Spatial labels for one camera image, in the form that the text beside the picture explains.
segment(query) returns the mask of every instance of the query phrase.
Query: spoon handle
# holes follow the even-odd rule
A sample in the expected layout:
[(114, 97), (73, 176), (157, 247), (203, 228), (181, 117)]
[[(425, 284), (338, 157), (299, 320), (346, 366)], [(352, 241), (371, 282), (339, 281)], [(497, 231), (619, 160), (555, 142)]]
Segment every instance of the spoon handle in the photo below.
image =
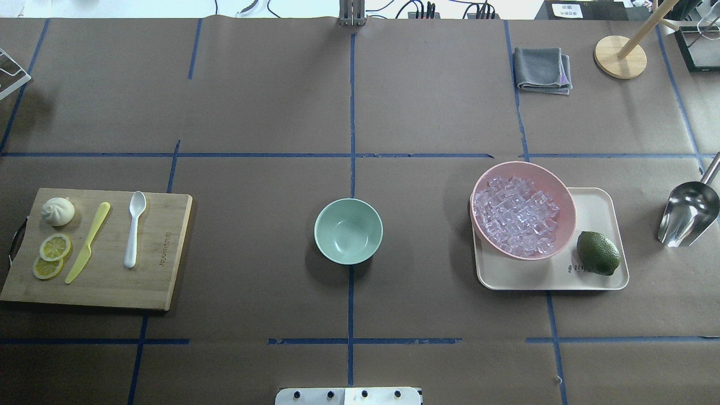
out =
[(715, 159), (713, 159), (713, 162), (710, 163), (710, 167), (708, 167), (705, 171), (705, 174), (703, 174), (703, 178), (700, 181), (705, 184), (712, 183), (718, 172), (718, 166), (720, 166), (720, 152), (715, 155)]
[(138, 256), (138, 217), (133, 216), (130, 221), (130, 235), (127, 237), (127, 248), (125, 249), (124, 264), (128, 269), (135, 266)]

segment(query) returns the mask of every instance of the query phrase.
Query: green fruit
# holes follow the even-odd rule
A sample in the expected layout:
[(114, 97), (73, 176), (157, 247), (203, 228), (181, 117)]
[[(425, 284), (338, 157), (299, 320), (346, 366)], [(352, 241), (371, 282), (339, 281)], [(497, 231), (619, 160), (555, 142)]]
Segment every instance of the green fruit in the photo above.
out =
[(620, 265), (620, 251), (607, 236), (583, 231), (577, 238), (577, 256), (582, 265), (599, 275), (613, 275)]

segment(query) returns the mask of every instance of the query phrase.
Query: white dumpling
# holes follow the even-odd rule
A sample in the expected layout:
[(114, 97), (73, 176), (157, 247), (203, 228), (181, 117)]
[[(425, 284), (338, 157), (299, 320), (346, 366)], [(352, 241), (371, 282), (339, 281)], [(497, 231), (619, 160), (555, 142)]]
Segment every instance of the white dumpling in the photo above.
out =
[(52, 226), (63, 226), (75, 216), (75, 206), (66, 198), (50, 198), (42, 205), (42, 219)]

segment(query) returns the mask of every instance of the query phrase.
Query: lime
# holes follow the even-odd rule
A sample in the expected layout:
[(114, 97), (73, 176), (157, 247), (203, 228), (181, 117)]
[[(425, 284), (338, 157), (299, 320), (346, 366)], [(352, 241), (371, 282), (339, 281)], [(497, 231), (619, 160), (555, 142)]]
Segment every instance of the lime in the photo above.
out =
[(613, 275), (620, 265), (618, 247), (598, 232), (580, 233), (577, 237), (577, 256), (585, 268), (599, 275)]
[(63, 269), (64, 263), (65, 261), (62, 259), (49, 262), (38, 257), (32, 264), (32, 274), (41, 280), (55, 277)]
[(71, 248), (70, 238), (62, 233), (48, 236), (40, 245), (40, 258), (53, 262), (68, 255)]

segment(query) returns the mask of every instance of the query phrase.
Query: wooden cutting board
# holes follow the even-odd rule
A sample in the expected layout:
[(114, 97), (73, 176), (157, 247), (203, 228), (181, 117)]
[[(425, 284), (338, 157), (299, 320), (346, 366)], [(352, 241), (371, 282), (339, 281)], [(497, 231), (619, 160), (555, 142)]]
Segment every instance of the wooden cutting board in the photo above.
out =
[[(53, 227), (40, 215), (42, 205), (52, 197), (67, 198), (75, 206), (75, 216), (64, 226)], [(145, 193), (148, 204), (138, 221), (138, 260), (132, 269), (127, 269), (123, 259), (130, 232), (131, 197), (132, 192), (126, 191), (38, 190), (0, 301), (169, 310), (192, 197)], [(80, 275), (65, 284), (95, 211), (104, 201), (112, 207), (92, 242), (92, 256)], [(42, 241), (54, 233), (67, 235), (72, 250), (60, 274), (40, 280), (32, 274), (32, 266)]]

